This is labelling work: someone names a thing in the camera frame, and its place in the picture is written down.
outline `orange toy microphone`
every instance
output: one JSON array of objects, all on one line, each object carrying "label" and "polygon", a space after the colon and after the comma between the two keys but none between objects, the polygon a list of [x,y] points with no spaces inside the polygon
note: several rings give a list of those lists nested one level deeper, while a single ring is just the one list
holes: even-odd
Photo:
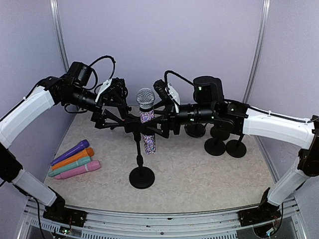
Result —
[{"label": "orange toy microphone", "polygon": [[94,155],[94,151],[92,148],[86,148],[84,150],[82,150],[81,152],[67,158],[67,159],[64,159],[63,161],[57,163],[57,164],[54,164],[52,166],[52,170],[55,170],[57,168],[60,168],[60,167],[63,167],[69,163],[73,163],[75,162],[76,160],[79,160],[80,158],[83,158],[83,157],[87,157],[87,156],[93,156]]}]

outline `black bracket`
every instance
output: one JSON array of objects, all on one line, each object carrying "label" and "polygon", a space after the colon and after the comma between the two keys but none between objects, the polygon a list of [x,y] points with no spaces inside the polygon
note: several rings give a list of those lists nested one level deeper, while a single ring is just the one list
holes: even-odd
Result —
[{"label": "black bracket", "polygon": [[56,200],[50,207],[45,207],[43,217],[58,223],[82,228],[87,213],[82,210],[66,208],[65,200],[57,192],[55,192],[55,194],[57,195]]},{"label": "black bracket", "polygon": [[308,150],[301,149],[298,153],[300,162],[298,169],[302,170],[306,175],[310,177],[319,176],[319,122],[314,122],[315,128],[313,129],[314,139]]},{"label": "black bracket", "polygon": [[269,190],[270,188],[264,192],[258,207],[238,212],[239,222],[242,227],[271,221],[274,220],[275,217],[279,218],[281,216],[281,213],[278,211],[279,207],[267,202]]},{"label": "black bracket", "polygon": [[10,153],[0,143],[0,178],[6,182],[11,182],[17,177],[19,171],[23,168],[22,165],[16,160],[14,155]]}]

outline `lavender backdrop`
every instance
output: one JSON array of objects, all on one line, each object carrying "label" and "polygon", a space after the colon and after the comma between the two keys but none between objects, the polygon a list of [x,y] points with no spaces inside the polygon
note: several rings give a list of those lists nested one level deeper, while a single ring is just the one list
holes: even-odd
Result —
[{"label": "lavender backdrop", "polygon": [[[319,115],[319,2],[271,1],[269,21],[250,104],[296,117]],[[262,139],[282,176],[299,148]],[[310,238],[319,235],[319,179],[296,193]]]},{"label": "lavender backdrop", "polygon": [[[60,76],[62,62],[50,2],[0,1],[0,116],[40,79]],[[55,107],[35,120],[10,148],[24,168],[43,180],[72,116]],[[11,184],[0,188],[0,238],[12,239],[27,197]]]},{"label": "lavender backdrop", "polygon": [[[263,1],[255,0],[68,0],[59,2],[70,61],[91,63],[102,54],[117,61],[128,101],[153,88],[166,70],[193,80],[212,75],[227,98],[242,100],[256,47]],[[111,62],[96,65],[100,81]],[[182,103],[193,102],[192,86],[170,75]]]}]

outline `black round base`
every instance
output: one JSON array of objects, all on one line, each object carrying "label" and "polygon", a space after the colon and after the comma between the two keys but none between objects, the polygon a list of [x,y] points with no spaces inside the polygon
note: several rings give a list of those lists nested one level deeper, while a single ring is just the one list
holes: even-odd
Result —
[{"label": "black round base", "polygon": [[218,140],[216,144],[215,138],[206,140],[204,148],[207,153],[213,156],[221,156],[226,150],[225,143],[221,140]]},{"label": "black round base", "polygon": [[230,156],[234,158],[244,157],[247,152],[247,148],[243,142],[240,142],[239,146],[236,147],[237,142],[238,141],[235,139],[228,141],[226,144],[226,151]]},{"label": "black round base", "polygon": [[155,181],[153,171],[147,167],[143,167],[142,171],[137,167],[130,173],[130,183],[137,189],[149,188]]},{"label": "black round base", "polygon": [[185,132],[193,138],[203,137],[206,133],[205,126],[203,126],[201,123],[186,124],[184,129]]},{"label": "black round base", "polygon": [[222,140],[222,141],[225,141],[225,140],[229,139],[229,136],[230,136],[230,133],[227,133],[227,132],[224,132],[224,131],[220,131],[220,130],[218,130],[217,127],[212,127],[210,129],[210,135],[213,138],[216,138],[217,134],[219,134],[219,139]]}]

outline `black cable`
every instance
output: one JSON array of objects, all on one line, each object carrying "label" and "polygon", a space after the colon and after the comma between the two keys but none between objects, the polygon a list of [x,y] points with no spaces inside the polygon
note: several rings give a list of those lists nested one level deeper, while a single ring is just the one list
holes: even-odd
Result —
[{"label": "black cable", "polygon": [[69,113],[69,114],[84,114],[84,113],[87,113],[87,110],[84,110],[84,111],[68,111],[67,110],[67,107],[69,106],[70,104],[66,104],[64,106],[64,110]]},{"label": "black cable", "polygon": [[98,74],[96,74],[96,71],[95,71],[93,68],[92,68],[92,71],[93,71],[93,74],[94,74],[94,76],[95,76],[95,83],[94,83],[94,86],[93,86],[93,87],[91,87],[91,88],[89,88],[89,89],[86,89],[86,90],[88,90],[88,91],[94,89],[94,88],[97,86],[98,81],[99,81],[99,79],[98,79]]},{"label": "black cable", "polygon": [[279,231],[279,228],[280,228],[280,226],[281,226],[281,224],[282,224],[282,222],[283,222],[283,219],[284,219],[284,203],[281,204],[281,219],[280,219],[279,225],[278,225],[278,227],[276,228],[276,230],[275,230],[272,234],[270,234],[270,235],[265,235],[265,236],[263,236],[263,237],[258,236],[258,237],[259,237],[259,238],[270,238],[270,237],[272,237],[273,235],[275,235],[275,234]]},{"label": "black cable", "polygon": [[168,71],[165,71],[164,73],[164,80],[165,80],[165,84],[166,84],[166,87],[168,88],[168,81],[167,81],[167,75],[168,74],[173,74],[173,75],[176,75],[177,77],[181,78],[182,80],[186,81],[187,83],[189,83],[190,85],[194,86],[193,82],[189,81],[188,79],[186,79],[185,77],[181,76],[180,74],[174,72],[174,71],[171,71],[171,70],[168,70]]},{"label": "black cable", "polygon": [[[168,74],[173,74],[179,78],[181,78],[182,80],[186,81],[187,83],[189,83],[190,85],[194,86],[193,82],[189,81],[188,79],[186,79],[185,77],[181,76],[180,74],[174,72],[174,71],[171,71],[171,70],[168,70],[168,71],[165,71],[164,73],[164,81],[165,81],[165,84],[166,84],[166,88],[167,88],[167,92],[169,92],[169,87],[168,87],[168,80],[167,80],[167,75]],[[176,102],[175,99],[171,99],[176,105],[179,106],[179,103]]]},{"label": "black cable", "polygon": [[[93,61],[89,66],[92,67],[92,66],[93,66],[95,63],[97,63],[98,61],[100,61],[100,60],[102,60],[102,59],[106,59],[106,58],[111,59],[111,61],[112,61],[112,63],[113,63],[113,70],[112,70],[112,73],[111,73],[111,75],[110,75],[110,77],[109,77],[109,79],[111,79],[111,78],[113,77],[113,75],[114,75],[114,72],[115,72],[115,63],[116,63],[115,59],[114,59],[112,56],[101,56],[100,58],[98,58],[98,59],[96,59],[95,61]],[[97,90],[101,85],[103,85],[103,83],[98,84],[97,86],[95,86],[95,89],[94,89],[94,93],[95,93],[95,94],[97,94],[96,90]]]},{"label": "black cable", "polygon": [[46,239],[45,236],[44,236],[43,230],[42,230],[42,225],[41,225],[41,220],[40,220],[40,205],[39,205],[38,200],[36,198],[34,198],[34,199],[35,199],[36,204],[38,206],[38,220],[39,220],[40,232],[41,232],[41,235],[42,235],[43,239]]},{"label": "black cable", "polygon": [[5,183],[5,181],[3,181],[3,182],[0,184],[0,187],[2,187],[4,183]]},{"label": "black cable", "polygon": [[[228,100],[228,99],[225,99],[225,101],[227,101],[227,102],[232,102],[232,103],[240,103],[240,104],[242,104],[241,102],[236,101],[236,100]],[[282,115],[278,115],[278,114],[274,114],[274,113],[269,113],[269,112],[267,112],[267,111],[260,110],[260,109],[257,109],[257,108],[251,107],[251,106],[248,106],[248,108],[251,109],[251,110],[257,111],[257,112],[259,112],[259,113],[263,113],[263,114],[267,114],[267,115],[270,115],[270,116],[282,118],[282,119],[285,119],[285,120],[291,120],[291,121],[295,121],[295,122],[299,122],[299,123],[312,123],[312,122],[315,122],[316,120],[319,120],[319,117],[317,117],[317,118],[312,119],[312,120],[310,120],[310,121],[305,121],[305,120],[301,120],[301,119],[294,119],[294,118],[287,117],[287,116],[282,116]]]},{"label": "black cable", "polygon": [[281,219],[280,219],[279,225],[276,228],[275,232],[270,235],[271,237],[278,232],[281,224],[283,223],[283,219],[284,219],[284,203],[281,204]]},{"label": "black cable", "polygon": [[115,63],[116,63],[116,61],[113,58],[113,56],[101,56],[100,58],[98,58],[95,61],[93,61],[89,66],[92,67],[95,63],[99,62],[102,59],[106,59],[106,58],[111,59],[111,61],[113,63],[113,71],[112,71],[112,73],[111,73],[111,75],[109,77],[109,79],[111,79],[113,77],[113,75],[114,75],[114,72],[115,72]]},{"label": "black cable", "polygon": [[[36,87],[38,87],[39,84],[40,84],[43,80],[44,80],[44,79],[38,81],[38,82],[33,86],[33,88],[31,89],[31,91],[25,96],[25,99],[27,99],[27,98],[31,95],[31,93],[34,91],[34,89],[35,89]],[[14,110],[15,110],[19,105],[21,105],[24,101],[25,101],[25,100],[23,99],[23,100],[20,101],[18,104],[16,104],[16,106],[14,106],[8,113],[6,113],[6,114],[0,119],[0,121],[2,121],[5,117],[7,117],[12,111],[14,111]]]},{"label": "black cable", "polygon": [[101,85],[103,85],[103,83],[100,83],[100,84],[98,84],[98,85],[95,87],[95,89],[94,89],[94,93],[95,93],[95,94],[97,94],[96,90],[97,90]]}]

